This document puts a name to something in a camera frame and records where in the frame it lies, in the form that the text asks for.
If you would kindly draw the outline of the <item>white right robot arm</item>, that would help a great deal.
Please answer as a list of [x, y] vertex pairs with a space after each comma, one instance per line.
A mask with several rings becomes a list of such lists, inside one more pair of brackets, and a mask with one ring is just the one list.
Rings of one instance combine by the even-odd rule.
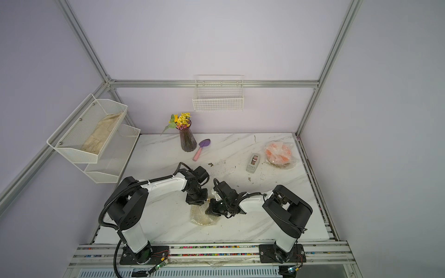
[[238, 214], [267, 213], [279, 227], [274, 243], [259, 245], [261, 263], [296, 263], [307, 261], [302, 244], [298, 239], [307, 230], [312, 207], [283, 185], [261, 192], [236, 192], [226, 182], [214, 179], [214, 198], [206, 210], [207, 215], [224, 216], [229, 219]]

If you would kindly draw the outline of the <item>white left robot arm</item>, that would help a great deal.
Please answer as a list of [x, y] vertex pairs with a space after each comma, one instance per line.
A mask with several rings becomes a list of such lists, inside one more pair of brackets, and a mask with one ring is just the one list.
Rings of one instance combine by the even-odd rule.
[[126, 177], [105, 202], [98, 223], [117, 233], [124, 244], [124, 255], [137, 264], [147, 264], [160, 257], [155, 254], [141, 224], [142, 217], [148, 213], [147, 205], [155, 198], [172, 192], [185, 192], [185, 201], [189, 205], [203, 205], [208, 196], [204, 185], [209, 180], [210, 176], [203, 167], [191, 169], [183, 162], [167, 176], [151, 180]]

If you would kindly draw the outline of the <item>white tape dispenser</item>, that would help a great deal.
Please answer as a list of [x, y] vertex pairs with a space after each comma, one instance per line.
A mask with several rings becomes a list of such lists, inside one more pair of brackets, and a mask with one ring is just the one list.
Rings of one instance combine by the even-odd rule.
[[248, 173], [255, 173], [260, 164], [261, 156], [259, 154], [252, 154], [249, 158], [246, 171]]

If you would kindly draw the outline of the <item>orange dinner plate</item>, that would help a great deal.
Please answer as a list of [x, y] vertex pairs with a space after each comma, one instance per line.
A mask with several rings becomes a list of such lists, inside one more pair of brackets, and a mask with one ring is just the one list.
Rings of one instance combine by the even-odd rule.
[[281, 141], [269, 142], [265, 147], [268, 161], [276, 165], [286, 165], [292, 161], [293, 155], [288, 144]]

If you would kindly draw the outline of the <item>clear bubble wrap sheet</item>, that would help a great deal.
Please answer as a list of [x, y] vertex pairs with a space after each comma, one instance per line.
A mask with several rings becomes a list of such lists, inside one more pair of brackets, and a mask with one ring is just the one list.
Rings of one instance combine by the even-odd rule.
[[202, 205], [191, 205], [190, 209], [190, 222], [199, 226], [211, 226], [216, 225], [220, 217], [215, 215], [206, 214], [207, 209], [210, 206], [210, 200], [207, 199]]
[[278, 169], [291, 169], [296, 164], [292, 146], [282, 141], [271, 141], [265, 145], [266, 160]]

